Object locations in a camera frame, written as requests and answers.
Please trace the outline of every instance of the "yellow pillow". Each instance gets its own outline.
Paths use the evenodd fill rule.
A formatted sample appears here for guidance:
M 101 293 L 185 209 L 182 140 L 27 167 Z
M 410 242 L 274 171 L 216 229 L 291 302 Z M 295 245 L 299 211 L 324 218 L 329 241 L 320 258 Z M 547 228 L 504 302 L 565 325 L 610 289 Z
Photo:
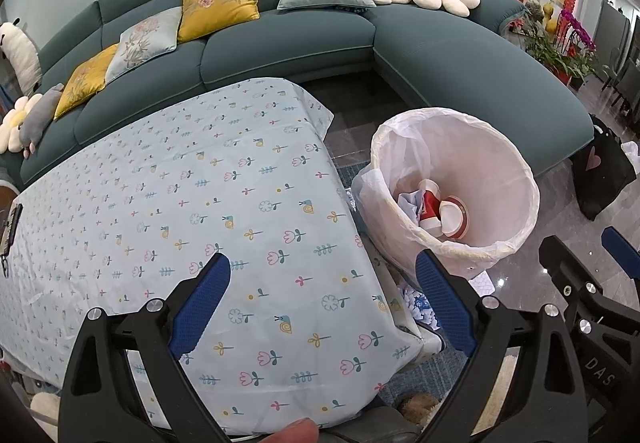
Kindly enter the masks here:
M 258 18 L 258 0 L 182 0 L 178 43 Z
M 65 90 L 56 107 L 54 119 L 58 119 L 74 107 L 86 102 L 99 90 L 104 89 L 104 75 L 107 73 L 107 68 L 117 49 L 118 45 L 114 44 L 76 68 L 66 83 Z

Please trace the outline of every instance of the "finger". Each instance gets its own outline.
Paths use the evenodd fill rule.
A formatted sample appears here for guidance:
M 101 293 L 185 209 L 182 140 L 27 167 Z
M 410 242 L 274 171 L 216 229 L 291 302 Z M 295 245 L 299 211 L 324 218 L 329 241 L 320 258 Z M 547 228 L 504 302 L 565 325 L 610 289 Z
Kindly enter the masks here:
M 268 436 L 261 443 L 317 443 L 319 437 L 316 424 L 309 418 L 304 418 Z

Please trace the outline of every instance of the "black tote bag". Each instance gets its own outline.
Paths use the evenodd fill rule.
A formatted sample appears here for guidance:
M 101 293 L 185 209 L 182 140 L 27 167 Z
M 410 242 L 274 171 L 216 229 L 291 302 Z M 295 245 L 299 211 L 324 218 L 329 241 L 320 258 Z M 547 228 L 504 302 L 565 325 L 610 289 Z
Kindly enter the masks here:
M 620 138 L 595 116 L 591 115 L 591 121 L 597 126 L 593 127 L 593 140 L 572 156 L 572 170 L 580 211 L 594 220 L 636 180 L 636 172 L 620 148 Z

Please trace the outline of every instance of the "sofa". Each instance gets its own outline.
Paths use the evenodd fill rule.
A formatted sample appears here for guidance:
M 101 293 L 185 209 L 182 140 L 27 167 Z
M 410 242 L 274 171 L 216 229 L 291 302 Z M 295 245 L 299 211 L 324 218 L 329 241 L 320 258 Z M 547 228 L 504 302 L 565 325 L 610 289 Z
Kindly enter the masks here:
M 182 0 L 97 0 L 40 51 L 42 86 L 73 70 L 120 34 Z M 535 174 L 593 137 L 584 107 L 549 71 L 505 39 L 525 12 L 517 0 L 481 0 L 469 19 L 414 5 L 363 15 L 335 9 L 279 12 L 258 0 L 260 18 L 178 45 L 130 71 L 50 124 L 30 158 L 5 153 L 18 188 L 31 185 L 82 148 L 128 123 L 208 90 L 258 76 L 300 83 L 374 70 L 412 107 L 445 106 L 491 123 Z

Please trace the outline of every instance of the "trash can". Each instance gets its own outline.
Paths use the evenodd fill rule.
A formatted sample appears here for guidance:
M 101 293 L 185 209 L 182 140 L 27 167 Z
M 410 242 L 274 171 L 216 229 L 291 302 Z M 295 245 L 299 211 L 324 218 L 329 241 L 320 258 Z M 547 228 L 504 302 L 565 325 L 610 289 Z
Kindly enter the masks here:
M 396 203 L 398 194 L 414 192 L 425 178 L 465 203 L 462 239 L 432 237 Z M 351 191 L 376 247 L 414 280 L 415 258 L 425 248 L 451 274 L 472 279 L 522 246 L 540 205 L 531 169 L 506 136 L 441 107 L 409 110 L 383 123 L 371 142 L 371 163 Z

